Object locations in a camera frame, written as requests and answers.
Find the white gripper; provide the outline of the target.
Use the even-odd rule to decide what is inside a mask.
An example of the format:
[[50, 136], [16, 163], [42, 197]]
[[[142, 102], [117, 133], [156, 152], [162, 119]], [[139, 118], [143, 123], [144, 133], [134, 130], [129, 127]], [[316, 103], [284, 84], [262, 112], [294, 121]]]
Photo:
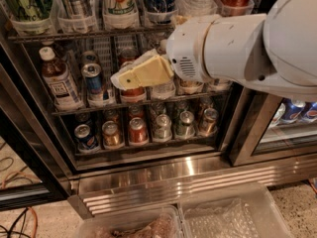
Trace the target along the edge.
[[[181, 15], [171, 17], [176, 27], [167, 39], [166, 55], [182, 80], [207, 82], [211, 78], [204, 64], [204, 46], [212, 24], [219, 18], [218, 14], [189, 19]], [[124, 66], [110, 79], [121, 90], [155, 86], [172, 80], [172, 68], [167, 59], [156, 55], [140, 64]]]

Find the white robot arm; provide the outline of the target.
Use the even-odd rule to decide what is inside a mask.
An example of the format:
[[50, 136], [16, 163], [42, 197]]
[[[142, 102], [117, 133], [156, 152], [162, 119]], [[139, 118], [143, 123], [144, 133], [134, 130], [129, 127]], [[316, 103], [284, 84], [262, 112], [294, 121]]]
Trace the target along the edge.
[[166, 83], [175, 74], [316, 101], [317, 0], [277, 0], [266, 14], [190, 18], [175, 27], [164, 55], [144, 53], [111, 82], [128, 90]]

